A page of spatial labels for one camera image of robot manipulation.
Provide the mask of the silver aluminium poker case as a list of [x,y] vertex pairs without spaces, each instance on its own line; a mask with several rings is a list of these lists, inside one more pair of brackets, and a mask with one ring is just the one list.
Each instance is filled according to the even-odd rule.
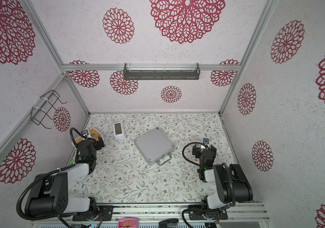
[[134,143],[149,166],[162,166],[172,159],[174,144],[158,127],[138,137]]

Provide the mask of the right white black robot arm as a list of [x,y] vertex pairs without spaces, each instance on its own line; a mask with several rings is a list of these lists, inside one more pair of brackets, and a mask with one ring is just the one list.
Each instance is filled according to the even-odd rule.
[[214,183],[216,192],[201,200],[200,213],[223,211],[253,200],[253,190],[239,164],[214,164],[217,149],[203,142],[191,142],[182,149],[183,158],[198,166],[199,179],[204,183]]

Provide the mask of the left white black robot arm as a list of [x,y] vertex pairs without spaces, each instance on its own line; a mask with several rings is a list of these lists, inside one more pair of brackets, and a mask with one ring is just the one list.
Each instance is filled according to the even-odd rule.
[[94,128],[79,132],[73,127],[70,136],[76,150],[74,162],[35,177],[17,201],[16,211],[21,218],[63,220],[73,216],[74,219],[93,221],[102,217],[95,198],[69,196],[69,185],[94,172],[97,151],[105,146],[103,136]]

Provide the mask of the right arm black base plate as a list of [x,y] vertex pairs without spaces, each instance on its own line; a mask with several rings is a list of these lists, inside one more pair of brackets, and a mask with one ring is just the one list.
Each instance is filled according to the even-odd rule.
[[227,220],[228,215],[225,210],[223,211],[210,211],[210,212],[188,212],[189,220]]

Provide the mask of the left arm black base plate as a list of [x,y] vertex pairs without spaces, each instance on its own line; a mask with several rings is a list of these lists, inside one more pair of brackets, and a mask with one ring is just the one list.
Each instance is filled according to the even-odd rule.
[[113,206],[98,205],[96,211],[76,213],[72,221],[111,221]]

